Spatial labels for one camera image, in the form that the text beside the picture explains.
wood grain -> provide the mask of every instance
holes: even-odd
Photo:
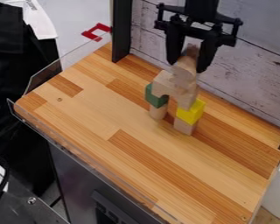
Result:
[[[147,111],[144,89],[160,68],[133,55],[114,64],[110,49],[23,96],[15,110],[170,223],[248,222],[280,161],[280,129],[201,91],[206,113],[193,136],[182,135],[171,124],[175,101],[161,122]]]
[[[70,97],[74,97],[83,90],[81,87],[73,84],[71,81],[60,75],[53,77],[48,81],[48,83]]]

black pole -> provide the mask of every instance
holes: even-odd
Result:
[[[112,25],[112,61],[130,53],[132,0],[114,0]]]

yellow block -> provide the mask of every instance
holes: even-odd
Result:
[[[178,108],[176,117],[178,117],[186,123],[194,125],[202,117],[205,105],[206,103],[204,101],[196,99],[195,103],[191,106],[189,110]]]

clear plastic panel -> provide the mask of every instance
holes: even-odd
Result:
[[[35,73],[29,81],[29,84],[24,91],[24,95],[30,93],[33,89],[39,87],[41,84],[49,81],[55,75],[61,73],[67,68],[71,67],[78,61],[87,57],[90,53],[97,50],[100,46],[107,44],[110,41],[110,34],[103,33],[100,37],[102,40],[100,42],[96,42],[95,39],[87,42],[84,45],[79,46],[78,48],[72,50],[67,53],[63,57],[55,60],[50,65],[44,67],[39,72]]]
[[[66,54],[62,58],[54,61],[51,65],[45,67],[38,73],[34,74],[29,81],[24,95],[27,95],[33,89],[39,87],[55,75],[66,70],[79,60],[83,59],[84,57],[88,56],[90,53],[98,49],[100,46],[107,44],[110,41],[110,36],[107,33],[101,35],[101,37],[102,41],[100,41],[99,45],[95,41],[90,41],[85,45],[82,45]],[[79,149],[76,145],[73,145],[72,143],[67,141],[55,130],[42,123],[35,115],[32,115],[24,108],[21,108],[10,99],[7,99],[7,103],[9,105],[10,112],[20,122],[26,124],[28,127],[39,133],[42,137],[44,137],[47,141],[49,141],[60,150],[70,154],[78,163],[86,167],[95,176],[99,177],[105,183],[115,188],[118,192],[121,192],[126,197],[135,201],[143,210],[151,214],[156,220],[160,221],[161,223],[181,223],[171,214],[167,213],[162,207],[156,205],[154,201],[151,201],[131,185],[117,177],[111,170],[108,170],[98,161],[84,153],[83,150]]]

paper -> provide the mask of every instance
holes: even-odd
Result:
[[[23,8],[24,21],[32,27],[38,39],[56,39],[58,37],[51,19],[37,0],[1,0],[0,2]]]

